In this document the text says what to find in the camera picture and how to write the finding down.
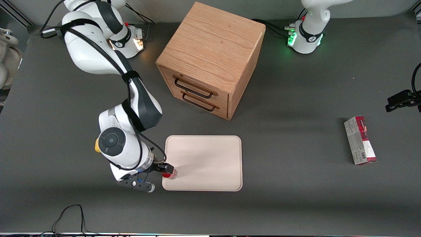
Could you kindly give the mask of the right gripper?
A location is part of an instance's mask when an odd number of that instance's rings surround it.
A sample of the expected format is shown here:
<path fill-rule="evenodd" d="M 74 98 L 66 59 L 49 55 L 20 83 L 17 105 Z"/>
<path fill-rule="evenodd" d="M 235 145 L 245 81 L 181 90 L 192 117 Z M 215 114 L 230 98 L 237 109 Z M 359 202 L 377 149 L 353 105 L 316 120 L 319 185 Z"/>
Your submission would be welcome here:
<path fill-rule="evenodd" d="M 164 174 L 173 174 L 174 166 L 168 163 L 152 163 L 149 168 L 143 171 L 143 173 L 149 174 L 154 171 L 161 172 Z"/>

